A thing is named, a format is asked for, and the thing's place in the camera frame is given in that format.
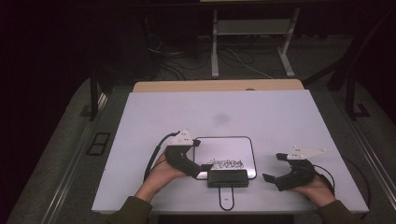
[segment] floor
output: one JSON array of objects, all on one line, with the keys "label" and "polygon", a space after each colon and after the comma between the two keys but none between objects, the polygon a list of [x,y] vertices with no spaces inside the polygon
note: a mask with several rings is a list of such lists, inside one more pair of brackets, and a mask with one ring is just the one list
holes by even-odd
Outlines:
[{"label": "floor", "polygon": [[[219,79],[287,78],[276,53],[282,41],[278,36],[220,38]],[[325,39],[315,36],[292,39],[288,56],[295,78],[304,80],[337,61],[351,41],[351,36],[344,35]],[[154,80],[211,79],[210,41],[207,36],[202,36],[199,43],[194,53],[168,48],[165,56],[158,57],[162,60]],[[152,46],[150,51],[155,56],[158,53],[154,51],[161,49]],[[396,174],[393,162],[396,156],[396,127],[360,85],[356,89],[356,103],[363,104],[371,117],[351,120],[344,110],[345,89],[333,92],[326,88],[330,76],[306,88],[311,91],[335,144],[345,157],[346,165],[370,207],[365,220],[370,223],[393,223],[396,220],[396,206],[389,191],[395,190],[392,178]],[[8,223],[104,222],[106,216],[94,213],[91,207],[131,89],[132,86],[119,85],[112,93],[102,95],[100,112],[94,121],[90,121],[90,83],[86,80],[81,84]],[[110,133],[105,153],[102,156],[86,155],[97,133]],[[373,157],[371,151],[380,160],[380,165],[370,161]],[[386,176],[381,177],[382,173],[375,170],[381,165],[387,171],[390,183]],[[313,213],[294,216],[294,223],[314,224],[321,221]]]}]

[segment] human hand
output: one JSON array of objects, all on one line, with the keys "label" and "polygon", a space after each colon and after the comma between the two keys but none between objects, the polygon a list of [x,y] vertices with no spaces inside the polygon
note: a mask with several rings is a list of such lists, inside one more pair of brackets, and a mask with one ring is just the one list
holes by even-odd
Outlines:
[{"label": "human hand", "polygon": [[155,161],[148,178],[134,196],[150,203],[156,193],[168,185],[172,180],[181,176],[186,175],[178,169],[173,168],[166,161],[163,153],[158,160]]},{"label": "human hand", "polygon": [[323,207],[324,205],[332,203],[336,200],[324,181],[317,175],[311,183],[291,189],[291,191],[302,193],[308,197],[317,207]]}]

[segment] small black device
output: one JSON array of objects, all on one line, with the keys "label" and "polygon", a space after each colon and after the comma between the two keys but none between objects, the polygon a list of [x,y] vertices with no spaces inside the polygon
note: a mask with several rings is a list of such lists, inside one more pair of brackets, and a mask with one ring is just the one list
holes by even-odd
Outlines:
[{"label": "small black device", "polygon": [[275,184],[279,191],[307,185],[317,174],[314,165],[308,160],[288,160],[288,154],[283,153],[277,153],[276,158],[279,161],[287,161],[291,166],[291,172],[280,177],[267,174],[262,176],[266,182]]},{"label": "small black device", "polygon": [[207,172],[209,188],[247,188],[247,170],[211,170]]}]

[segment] dark background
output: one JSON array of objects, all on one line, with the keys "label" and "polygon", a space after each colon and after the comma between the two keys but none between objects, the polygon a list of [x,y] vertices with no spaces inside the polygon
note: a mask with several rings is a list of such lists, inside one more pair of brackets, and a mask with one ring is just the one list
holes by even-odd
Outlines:
[{"label": "dark background", "polygon": [[[295,34],[322,38],[359,34],[359,30],[369,30],[391,4],[390,0],[367,0],[355,5],[303,7]],[[272,12],[285,13],[280,8]],[[82,10],[62,0],[1,1],[0,15],[0,223],[6,222],[69,100],[91,72],[98,76],[104,91],[111,91],[114,85],[150,80],[155,62],[146,51],[147,32],[177,45],[181,37],[184,43],[193,43],[196,36],[211,31],[208,11],[179,11],[179,15],[151,12],[149,28],[147,21],[143,25],[147,12]],[[254,13],[222,13],[230,18],[247,15]],[[380,26],[354,70],[358,81],[396,123],[395,15]]]}]

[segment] sleeve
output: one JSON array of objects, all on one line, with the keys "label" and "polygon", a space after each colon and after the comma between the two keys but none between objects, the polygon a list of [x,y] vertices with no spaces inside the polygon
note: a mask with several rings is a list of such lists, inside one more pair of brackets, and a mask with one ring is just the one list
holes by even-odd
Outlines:
[{"label": "sleeve", "polygon": [[146,224],[152,205],[136,197],[128,197],[120,211],[106,219],[107,224]]},{"label": "sleeve", "polygon": [[318,214],[326,224],[362,224],[340,201],[329,203],[318,209]]}]

